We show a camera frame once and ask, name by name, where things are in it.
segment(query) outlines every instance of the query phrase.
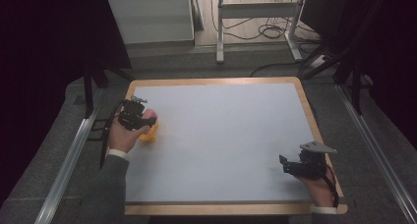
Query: wooden table edge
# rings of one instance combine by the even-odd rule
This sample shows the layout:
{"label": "wooden table edge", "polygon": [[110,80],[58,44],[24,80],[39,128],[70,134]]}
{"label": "wooden table edge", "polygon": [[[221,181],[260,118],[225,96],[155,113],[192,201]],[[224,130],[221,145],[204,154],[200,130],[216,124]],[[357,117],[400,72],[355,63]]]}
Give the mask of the wooden table edge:
{"label": "wooden table edge", "polygon": [[[126,93],[130,99],[136,87],[169,86],[169,85],[202,85],[202,84],[294,84],[304,113],[309,123],[313,138],[323,142],[314,114],[310,108],[307,96],[298,78],[229,78],[229,79],[178,79],[178,80],[137,80],[132,81]],[[326,155],[329,166],[331,161]],[[336,189],[340,198],[344,198],[340,184],[336,179]],[[309,214],[311,203],[265,203],[265,204],[128,204],[125,206],[126,215],[297,215]],[[347,212],[347,204],[340,204],[337,214]]]}

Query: gray sleeve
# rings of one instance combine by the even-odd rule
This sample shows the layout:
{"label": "gray sleeve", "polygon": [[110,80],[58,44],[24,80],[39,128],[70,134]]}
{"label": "gray sleeve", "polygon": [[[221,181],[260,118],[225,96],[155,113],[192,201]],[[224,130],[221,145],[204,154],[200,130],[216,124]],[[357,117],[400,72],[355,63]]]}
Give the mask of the gray sleeve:
{"label": "gray sleeve", "polygon": [[129,162],[108,155],[82,201],[78,223],[123,223]]}
{"label": "gray sleeve", "polygon": [[340,215],[337,214],[320,214],[312,213],[312,224],[328,224],[328,223],[337,223],[340,218]]}

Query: white cuff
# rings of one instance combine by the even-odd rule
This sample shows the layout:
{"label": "white cuff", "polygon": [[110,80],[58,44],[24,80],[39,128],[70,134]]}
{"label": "white cuff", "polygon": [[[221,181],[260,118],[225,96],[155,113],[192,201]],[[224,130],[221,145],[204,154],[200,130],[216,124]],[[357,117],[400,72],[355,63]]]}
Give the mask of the white cuff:
{"label": "white cuff", "polygon": [[311,212],[320,213],[320,214],[337,214],[337,208],[335,207],[317,207],[312,206],[310,208]]}
{"label": "white cuff", "polygon": [[119,156],[121,158],[126,159],[128,162],[130,162],[129,154],[127,154],[123,151],[120,151],[120,150],[117,150],[117,149],[109,149],[107,155],[110,155],[110,154],[115,155],[115,156]]}

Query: human hand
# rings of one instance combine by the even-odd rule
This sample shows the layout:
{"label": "human hand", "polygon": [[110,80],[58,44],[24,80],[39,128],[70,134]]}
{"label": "human hand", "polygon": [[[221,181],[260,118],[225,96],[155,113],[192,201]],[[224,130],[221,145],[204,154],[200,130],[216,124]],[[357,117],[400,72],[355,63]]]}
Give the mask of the human hand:
{"label": "human hand", "polygon": [[[157,115],[152,109],[147,109],[142,118],[157,118]],[[129,131],[119,123],[118,116],[116,116],[111,124],[108,146],[110,149],[117,149],[127,153],[133,148],[133,146],[135,146],[135,142],[138,137],[142,134],[149,133],[149,131],[149,126],[143,126],[138,130]]]}
{"label": "human hand", "polygon": [[[333,169],[328,167],[326,171],[326,176],[328,179],[334,184],[334,177],[333,177]],[[317,181],[303,178],[303,177],[297,177],[300,182],[306,186],[307,190],[310,193],[311,198],[313,199],[313,203],[315,206],[319,207],[333,207],[333,198],[330,191],[330,188],[328,187],[328,184],[323,179],[319,179]]]}

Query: gray carpet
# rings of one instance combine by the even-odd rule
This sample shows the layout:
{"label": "gray carpet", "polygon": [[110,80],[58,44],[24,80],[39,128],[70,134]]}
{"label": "gray carpet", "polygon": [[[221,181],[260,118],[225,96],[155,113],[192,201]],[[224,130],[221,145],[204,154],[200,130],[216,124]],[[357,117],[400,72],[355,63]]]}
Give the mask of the gray carpet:
{"label": "gray carpet", "polygon": [[[248,77],[265,64],[293,61],[285,48],[250,49],[229,50],[223,65],[215,64],[212,52],[132,56],[133,70],[127,72],[137,79],[241,78]],[[334,85],[328,83],[332,71],[330,69],[305,82],[304,88],[316,110],[325,143],[338,150],[338,154],[331,156],[331,161],[349,205],[348,213],[341,215],[338,223],[407,223]],[[296,76],[297,72],[297,65],[284,65],[258,71],[255,76]],[[118,76],[110,73],[107,76],[110,86],[97,119],[109,116],[129,86]],[[85,105],[80,104],[83,92],[81,80],[68,86],[66,101],[55,124],[0,210],[0,223],[33,223],[35,220],[83,119]],[[395,171],[416,199],[417,175],[413,172],[417,163],[416,151],[366,92],[362,99],[365,119]],[[99,135],[91,133],[89,136],[96,138]],[[82,196],[98,171],[100,149],[101,142],[86,142],[53,223],[75,222]],[[127,218],[127,223],[148,222],[148,217]],[[308,215],[291,216],[289,223],[310,223],[310,219]]]}

